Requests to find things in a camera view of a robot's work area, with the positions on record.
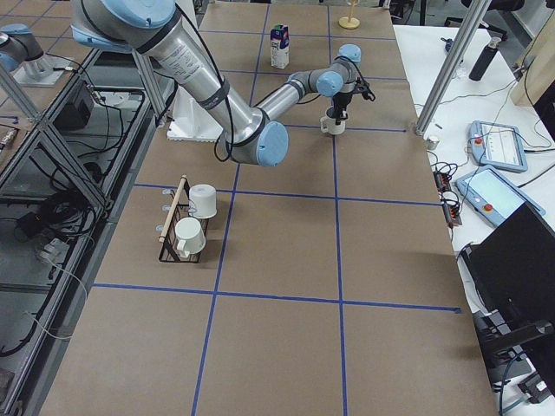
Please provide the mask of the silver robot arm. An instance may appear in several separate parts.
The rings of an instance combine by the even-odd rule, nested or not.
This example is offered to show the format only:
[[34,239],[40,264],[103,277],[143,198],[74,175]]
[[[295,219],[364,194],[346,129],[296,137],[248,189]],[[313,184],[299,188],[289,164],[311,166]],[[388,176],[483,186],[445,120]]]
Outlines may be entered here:
[[52,88],[62,74],[74,71],[64,58],[47,55],[22,23],[1,28],[1,66],[26,87]]
[[307,94],[331,98],[325,119],[341,125],[353,95],[375,95],[358,68],[361,50],[344,44],[328,68],[296,72],[256,106],[249,106],[217,70],[199,36],[183,27],[173,1],[74,1],[72,32],[81,45],[153,58],[218,122],[219,143],[240,164],[276,166],[286,156],[289,136],[278,118]]

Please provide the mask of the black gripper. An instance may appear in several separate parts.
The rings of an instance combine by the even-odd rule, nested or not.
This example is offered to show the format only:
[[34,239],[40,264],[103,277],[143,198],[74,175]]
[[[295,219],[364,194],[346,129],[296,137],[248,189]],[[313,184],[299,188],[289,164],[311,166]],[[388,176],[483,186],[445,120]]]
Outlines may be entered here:
[[358,77],[353,82],[345,84],[342,90],[332,97],[336,125],[340,125],[343,119],[348,119],[347,107],[357,94],[360,94],[366,101],[375,100],[375,94],[371,90],[369,83],[361,77]]

